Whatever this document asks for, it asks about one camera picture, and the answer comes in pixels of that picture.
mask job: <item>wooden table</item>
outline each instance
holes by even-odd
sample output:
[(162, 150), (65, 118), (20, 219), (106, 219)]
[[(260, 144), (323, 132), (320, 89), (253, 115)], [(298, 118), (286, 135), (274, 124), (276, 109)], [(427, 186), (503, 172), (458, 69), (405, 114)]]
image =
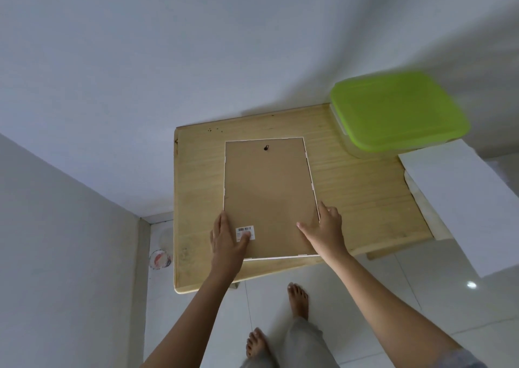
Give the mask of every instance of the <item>wooden table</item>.
[[(346, 246), (354, 255), (432, 237), (398, 158), (349, 155), (333, 118), (324, 104), (175, 130), (173, 254), (178, 293), (198, 290), (211, 267), (209, 231), (223, 205), (226, 141), (303, 136), (315, 193), (342, 214)], [(235, 281), (321, 261), (245, 261)]]

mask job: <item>tile grout line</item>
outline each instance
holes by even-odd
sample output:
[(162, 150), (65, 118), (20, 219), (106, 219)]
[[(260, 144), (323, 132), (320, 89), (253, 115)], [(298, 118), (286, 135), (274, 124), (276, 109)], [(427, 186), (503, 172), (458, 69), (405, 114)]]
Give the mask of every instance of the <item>tile grout line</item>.
[(245, 285), (245, 297), (247, 297), (247, 309), (249, 310), (249, 321), (251, 323), (251, 332), (252, 332), (252, 316), (251, 316), (251, 306), (249, 305), (249, 293), (247, 292), (247, 281), (243, 281)]
[(411, 283), (410, 283), (409, 279), (407, 279), (407, 275), (405, 274), (405, 271), (404, 271), (404, 268), (402, 267), (402, 264), (400, 264), (400, 261), (398, 260), (398, 257), (397, 257), (396, 254), (393, 253), (393, 256), (394, 256), (395, 259), (397, 259), (397, 263), (398, 263), (398, 266), (400, 267), (400, 271), (402, 271), (402, 273), (404, 274), (404, 278), (405, 278), (407, 284), (409, 285), (409, 288), (411, 289), (412, 295), (415, 297), (416, 302), (418, 303), (418, 306), (419, 306), (420, 310), (423, 312), (424, 310), (423, 310), (423, 308), (420, 305), (420, 301), (418, 301), (418, 298), (416, 297), (415, 291), (412, 289), (412, 286), (411, 286)]
[(470, 329), (456, 331), (455, 333), (450, 333), (449, 335), (463, 334), (463, 333), (466, 333), (467, 331), (479, 330), (479, 329), (482, 329), (482, 328), (484, 328), (486, 326), (491, 326), (492, 324), (498, 324), (498, 323), (508, 322), (508, 321), (512, 321), (512, 320), (518, 320), (518, 319), (519, 319), (519, 316), (514, 316), (514, 317), (511, 317), (511, 318), (496, 320), (496, 321), (493, 321), (493, 322), (490, 322), (490, 323), (487, 323), (487, 324), (482, 324), (481, 326), (476, 326), (476, 327), (472, 327)]
[(375, 354), (370, 354), (369, 356), (359, 357), (359, 358), (353, 359), (353, 360), (346, 360), (346, 361), (343, 361), (343, 362), (338, 362), (337, 364), (338, 365), (349, 364), (350, 362), (359, 361), (359, 360), (363, 360), (363, 359), (366, 359), (366, 358), (369, 358), (369, 357), (378, 356), (379, 354), (385, 354), (385, 353), (384, 352), (379, 352), (379, 353), (375, 353)]

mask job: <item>green lid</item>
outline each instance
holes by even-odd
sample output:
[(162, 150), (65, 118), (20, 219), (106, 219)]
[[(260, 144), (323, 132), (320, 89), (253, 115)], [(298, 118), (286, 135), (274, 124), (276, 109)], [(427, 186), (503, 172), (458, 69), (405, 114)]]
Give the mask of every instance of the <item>green lid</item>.
[(368, 152), (426, 147), (470, 129), (449, 95), (418, 71), (350, 78), (330, 97), (350, 139)]

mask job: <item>bare foot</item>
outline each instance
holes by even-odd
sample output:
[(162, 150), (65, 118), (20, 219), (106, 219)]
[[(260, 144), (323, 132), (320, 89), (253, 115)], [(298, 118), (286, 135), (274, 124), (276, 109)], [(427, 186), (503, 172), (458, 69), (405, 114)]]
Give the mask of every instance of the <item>bare foot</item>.
[(270, 354), (265, 336), (258, 328), (249, 334), (249, 338), (247, 339), (247, 346), (245, 349), (247, 351), (247, 357), (250, 359), (257, 356), (263, 350)]
[(308, 320), (308, 294), (296, 283), (289, 283), (289, 301), (292, 316)]

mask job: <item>barcode sticker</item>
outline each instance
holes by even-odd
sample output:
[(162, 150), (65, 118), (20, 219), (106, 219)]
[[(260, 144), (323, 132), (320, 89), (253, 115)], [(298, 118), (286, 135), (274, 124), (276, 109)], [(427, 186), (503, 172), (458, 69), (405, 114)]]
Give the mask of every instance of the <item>barcode sticker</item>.
[(254, 235), (254, 226), (246, 226), (246, 227), (238, 227), (236, 229), (236, 242), (240, 242), (241, 240), (241, 235), (246, 232), (246, 231), (250, 231), (251, 232), (251, 240), (255, 239), (255, 235)]

